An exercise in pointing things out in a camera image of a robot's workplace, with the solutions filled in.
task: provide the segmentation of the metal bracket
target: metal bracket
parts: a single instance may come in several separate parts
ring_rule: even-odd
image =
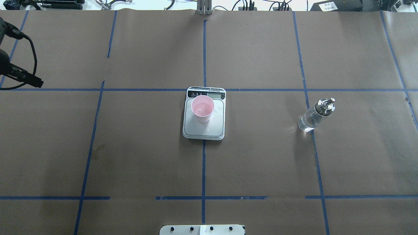
[[[212,0],[197,0],[198,15],[212,15]]]

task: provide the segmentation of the metal lid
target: metal lid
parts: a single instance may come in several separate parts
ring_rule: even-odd
[[[332,112],[335,110],[334,102],[335,102],[334,98],[320,99],[315,104],[315,109],[319,114],[321,114],[323,116],[328,116],[328,115],[332,114]]]

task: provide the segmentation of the silver scale platform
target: silver scale platform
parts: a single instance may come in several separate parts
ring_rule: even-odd
[[[198,95],[212,98],[215,107],[211,119],[206,123],[196,120],[191,102]],[[183,136],[189,139],[221,140],[225,136],[226,91],[215,87],[189,87],[184,102]]]

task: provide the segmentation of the pink cup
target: pink cup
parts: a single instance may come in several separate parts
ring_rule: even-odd
[[[209,121],[214,107],[215,104],[212,98],[207,95],[199,95],[191,102],[191,110],[196,119],[201,123]]]

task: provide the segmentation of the plastic cup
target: plastic cup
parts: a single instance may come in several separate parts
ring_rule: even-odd
[[[212,98],[207,95],[198,95],[191,102],[191,110],[196,119],[201,123],[209,121],[214,107],[215,104]]]

